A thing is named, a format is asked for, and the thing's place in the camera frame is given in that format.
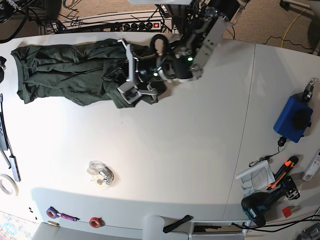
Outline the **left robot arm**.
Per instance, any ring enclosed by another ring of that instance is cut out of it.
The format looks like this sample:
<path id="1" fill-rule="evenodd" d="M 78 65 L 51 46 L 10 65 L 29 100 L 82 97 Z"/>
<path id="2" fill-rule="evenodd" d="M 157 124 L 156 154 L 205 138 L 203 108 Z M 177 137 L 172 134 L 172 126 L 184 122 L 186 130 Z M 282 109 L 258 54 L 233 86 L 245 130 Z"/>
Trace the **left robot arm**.
<path id="1" fill-rule="evenodd" d="M 157 82 L 201 78 L 224 32 L 237 23 L 247 3 L 246 0 L 211 0 L 208 3 L 196 0 L 192 4 L 192 19 L 180 40 L 169 42 L 163 34 L 156 34 L 150 41 L 151 53 L 147 56 L 138 55 L 131 43 L 119 39 L 128 64 L 127 79 L 117 88 L 122 98 L 128 104 L 143 96 L 156 102 L 161 94 Z"/>

